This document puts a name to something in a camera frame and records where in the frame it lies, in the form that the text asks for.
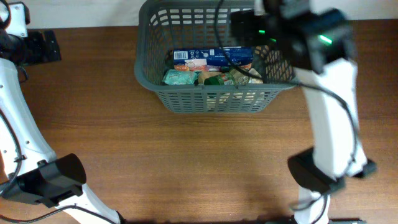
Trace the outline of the blue carton box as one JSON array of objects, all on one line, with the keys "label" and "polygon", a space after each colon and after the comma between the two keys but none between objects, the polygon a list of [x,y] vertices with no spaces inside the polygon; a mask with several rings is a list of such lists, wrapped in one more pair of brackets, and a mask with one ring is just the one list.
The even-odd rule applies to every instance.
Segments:
[{"label": "blue carton box", "polygon": [[177,49],[172,52],[174,68],[181,71],[220,72],[235,66],[250,69],[253,52],[249,47],[225,47],[224,49]]}]

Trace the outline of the silver tin can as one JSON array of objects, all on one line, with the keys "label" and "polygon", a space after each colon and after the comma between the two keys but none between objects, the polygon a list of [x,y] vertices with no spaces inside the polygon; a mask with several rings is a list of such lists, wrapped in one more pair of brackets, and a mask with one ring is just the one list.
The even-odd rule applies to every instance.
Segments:
[{"label": "silver tin can", "polygon": [[233,76],[235,85],[247,85],[250,81],[250,78],[236,69],[232,69],[229,71],[229,74]]}]

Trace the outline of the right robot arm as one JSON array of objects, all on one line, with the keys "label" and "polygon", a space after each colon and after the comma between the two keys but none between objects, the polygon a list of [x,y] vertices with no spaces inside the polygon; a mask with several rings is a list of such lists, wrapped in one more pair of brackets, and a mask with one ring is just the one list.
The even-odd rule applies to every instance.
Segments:
[{"label": "right robot arm", "polygon": [[346,178],[363,179],[377,169],[359,137],[353,28],[340,10],[314,12],[308,1],[256,1],[251,10],[233,12],[230,21],[241,45],[272,42],[294,70],[314,145],[288,160],[299,185],[290,221],[329,223],[331,196],[345,187]]}]

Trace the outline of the teal snack packet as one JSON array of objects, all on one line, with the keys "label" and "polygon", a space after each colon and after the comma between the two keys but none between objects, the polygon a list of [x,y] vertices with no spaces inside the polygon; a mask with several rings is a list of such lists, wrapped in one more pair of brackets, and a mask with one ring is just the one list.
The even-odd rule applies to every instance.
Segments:
[{"label": "teal snack packet", "polygon": [[168,70],[163,82],[167,85],[191,85],[197,80],[200,72]]}]

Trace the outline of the tan food pouch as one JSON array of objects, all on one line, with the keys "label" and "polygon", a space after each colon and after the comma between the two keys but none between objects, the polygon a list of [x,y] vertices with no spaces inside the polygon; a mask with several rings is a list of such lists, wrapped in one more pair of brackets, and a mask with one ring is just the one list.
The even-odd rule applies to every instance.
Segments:
[{"label": "tan food pouch", "polygon": [[[207,78],[210,78],[212,76],[221,74],[221,73],[229,73],[228,72],[217,72],[217,71],[200,71],[197,70],[195,72],[200,72],[197,80],[195,81],[196,85],[204,85],[204,81]],[[250,77],[250,81],[248,84],[263,84],[264,82],[262,81],[261,75],[255,71],[255,69],[250,69],[249,74],[254,76]],[[206,101],[206,106],[208,107],[209,110],[213,110],[217,104],[224,104],[227,103],[230,99],[232,98],[240,98],[242,97],[242,93],[229,93],[229,92],[223,92],[223,93],[205,93],[205,96],[203,99]]]}]

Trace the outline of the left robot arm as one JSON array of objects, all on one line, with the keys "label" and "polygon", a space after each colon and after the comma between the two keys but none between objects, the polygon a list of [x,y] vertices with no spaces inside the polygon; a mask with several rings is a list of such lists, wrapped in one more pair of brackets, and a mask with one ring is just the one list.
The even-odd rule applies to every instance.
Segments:
[{"label": "left robot arm", "polygon": [[75,154],[57,157],[38,129],[21,90],[18,68],[27,58],[23,38],[1,31],[1,157],[8,201],[66,212],[79,223],[125,223],[86,183]]}]

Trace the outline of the green lid jar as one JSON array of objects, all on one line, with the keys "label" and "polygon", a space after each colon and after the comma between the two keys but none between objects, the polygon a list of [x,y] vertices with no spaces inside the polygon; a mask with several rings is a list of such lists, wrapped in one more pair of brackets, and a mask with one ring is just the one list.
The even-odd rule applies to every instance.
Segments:
[{"label": "green lid jar", "polygon": [[221,73],[205,79],[204,85],[235,85],[235,79],[230,73]]}]

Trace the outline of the grey plastic basket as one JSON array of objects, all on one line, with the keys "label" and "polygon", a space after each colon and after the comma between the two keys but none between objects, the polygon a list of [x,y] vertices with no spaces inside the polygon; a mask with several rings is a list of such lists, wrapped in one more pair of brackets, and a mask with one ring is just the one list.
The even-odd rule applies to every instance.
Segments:
[{"label": "grey plastic basket", "polygon": [[257,113],[280,92],[292,87],[292,66],[283,59],[275,41],[252,48],[253,68],[263,84],[232,86],[166,85],[178,49],[210,49],[221,41],[237,46],[231,36],[230,14],[252,9],[252,1],[146,1],[139,11],[135,76],[174,113]]}]

